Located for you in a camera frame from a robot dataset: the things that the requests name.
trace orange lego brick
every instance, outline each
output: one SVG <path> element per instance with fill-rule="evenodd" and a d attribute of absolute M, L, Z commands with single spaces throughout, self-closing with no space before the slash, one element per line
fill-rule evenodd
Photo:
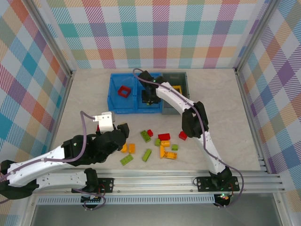
<path fill-rule="evenodd" d="M 160 158 L 162 159 L 165 154 L 165 148 L 163 146 L 160 146 Z"/>
<path fill-rule="evenodd" d="M 165 152 L 164 158 L 166 158 L 166 159 L 177 159 L 177 153 Z"/>
<path fill-rule="evenodd" d="M 135 154 L 136 150 L 135 150 L 135 144 L 129 144 L 128 145 L 128 152 L 130 154 Z"/>
<path fill-rule="evenodd" d="M 127 144 L 125 143 L 122 147 L 122 149 L 120 150 L 122 153 L 127 153 Z"/>
<path fill-rule="evenodd" d="M 169 140 L 162 140 L 161 146 L 163 147 L 170 147 L 170 141 Z"/>

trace red lego brick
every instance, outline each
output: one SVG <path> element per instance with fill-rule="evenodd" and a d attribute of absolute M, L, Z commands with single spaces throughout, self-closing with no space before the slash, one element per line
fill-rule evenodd
<path fill-rule="evenodd" d="M 183 131 L 181 131 L 181 133 L 179 134 L 179 138 L 182 139 L 182 140 L 186 140 L 187 135 Z"/>
<path fill-rule="evenodd" d="M 130 95 L 131 91 L 132 90 L 129 87 L 121 86 L 120 89 L 118 89 L 117 93 L 119 96 L 127 98 Z"/>
<path fill-rule="evenodd" d="M 150 136 L 150 137 L 152 137 L 154 134 L 153 134 L 153 132 L 149 129 L 148 131 L 147 131 L 147 134 Z"/>
<path fill-rule="evenodd" d="M 159 138 L 160 140 L 170 140 L 170 135 L 169 135 L 169 133 L 158 134 L 158 138 Z"/>

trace plaid backdrop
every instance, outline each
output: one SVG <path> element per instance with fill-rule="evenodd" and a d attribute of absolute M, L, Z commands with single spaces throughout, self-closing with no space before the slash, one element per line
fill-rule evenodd
<path fill-rule="evenodd" d="M 56 36 L 39 0 L 35 2 Z M 232 68 L 258 1 L 47 3 L 80 68 Z"/>
<path fill-rule="evenodd" d="M 21 0 L 0 6 L 0 161 L 25 161 L 48 150 L 67 76 Z M 0 205 L 0 225 L 16 225 L 20 206 Z"/>
<path fill-rule="evenodd" d="M 241 80 L 273 173 L 301 225 L 301 0 L 282 0 Z"/>

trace blue storage tray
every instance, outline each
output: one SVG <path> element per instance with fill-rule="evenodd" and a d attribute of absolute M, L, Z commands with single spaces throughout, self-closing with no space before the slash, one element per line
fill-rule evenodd
<path fill-rule="evenodd" d="M 150 73 L 152 77 L 157 78 L 161 73 Z M 131 93 L 127 98 L 118 95 L 117 91 L 124 85 L 131 89 Z M 143 90 L 141 83 L 134 77 L 132 73 L 113 73 L 110 78 L 110 86 L 108 93 L 108 108 L 116 114 L 131 113 L 162 113 L 162 103 L 146 105 L 142 103 L 141 91 Z"/>

